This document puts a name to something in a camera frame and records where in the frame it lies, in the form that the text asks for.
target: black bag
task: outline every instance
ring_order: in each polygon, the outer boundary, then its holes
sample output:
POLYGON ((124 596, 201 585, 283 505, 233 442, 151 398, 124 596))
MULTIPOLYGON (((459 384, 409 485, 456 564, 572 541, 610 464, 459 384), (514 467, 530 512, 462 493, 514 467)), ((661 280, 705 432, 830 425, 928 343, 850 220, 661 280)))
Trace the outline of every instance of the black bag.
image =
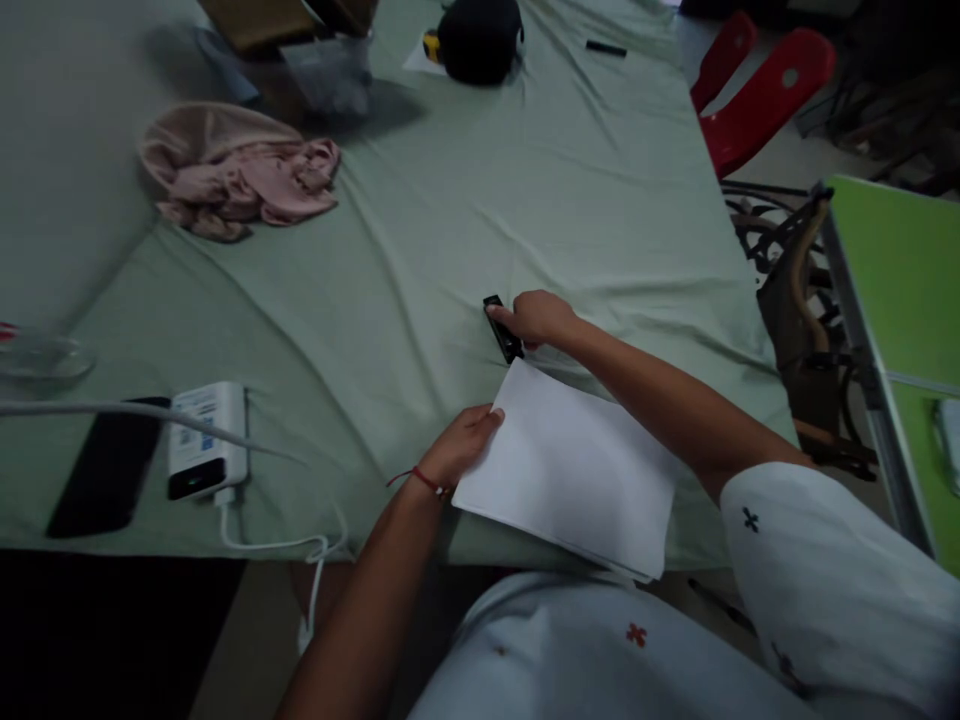
POLYGON ((456 0, 437 28, 447 74, 471 85, 503 82, 523 40, 517 0, 456 0))

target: pink fabric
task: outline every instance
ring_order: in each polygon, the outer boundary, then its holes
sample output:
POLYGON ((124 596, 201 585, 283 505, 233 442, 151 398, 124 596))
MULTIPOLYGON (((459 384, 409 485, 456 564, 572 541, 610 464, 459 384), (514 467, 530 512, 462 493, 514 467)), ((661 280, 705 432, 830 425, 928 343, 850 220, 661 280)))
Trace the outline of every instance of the pink fabric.
POLYGON ((337 204, 332 140, 304 142, 288 125, 234 105, 175 107, 147 130, 140 158, 169 193, 160 213, 210 240, 235 242, 251 220, 293 225, 337 204))

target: white shirt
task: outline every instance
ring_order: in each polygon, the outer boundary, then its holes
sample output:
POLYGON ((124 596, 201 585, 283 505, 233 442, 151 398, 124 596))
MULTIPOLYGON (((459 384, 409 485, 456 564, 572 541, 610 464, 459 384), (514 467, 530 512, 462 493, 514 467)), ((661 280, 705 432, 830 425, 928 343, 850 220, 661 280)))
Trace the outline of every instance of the white shirt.
POLYGON ((955 716, 960 581, 808 468, 747 470, 720 506, 769 671, 632 585, 524 573, 410 718, 955 716))

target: wall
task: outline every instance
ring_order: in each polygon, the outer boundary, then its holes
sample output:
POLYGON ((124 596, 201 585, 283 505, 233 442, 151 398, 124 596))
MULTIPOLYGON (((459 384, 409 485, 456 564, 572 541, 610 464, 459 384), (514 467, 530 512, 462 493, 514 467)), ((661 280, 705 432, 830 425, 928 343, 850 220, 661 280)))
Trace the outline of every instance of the wall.
POLYGON ((6 0, 0 320, 63 326, 154 217, 136 155, 171 104, 220 99, 194 0, 6 0))

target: white paper sheet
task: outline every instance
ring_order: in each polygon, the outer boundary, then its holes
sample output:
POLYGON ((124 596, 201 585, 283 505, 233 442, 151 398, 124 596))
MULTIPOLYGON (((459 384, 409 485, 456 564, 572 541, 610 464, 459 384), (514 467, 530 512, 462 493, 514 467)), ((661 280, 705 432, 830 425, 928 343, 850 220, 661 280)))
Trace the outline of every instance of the white paper sheet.
POLYGON ((453 504, 617 572, 660 577, 680 461, 619 405, 523 360, 494 406, 506 419, 453 504))
POLYGON ((422 33, 420 38, 417 39, 417 44, 414 45, 413 50, 410 51, 410 56, 407 58, 407 61, 403 64, 403 69, 447 77, 447 69, 443 65, 433 62, 423 51, 422 33))

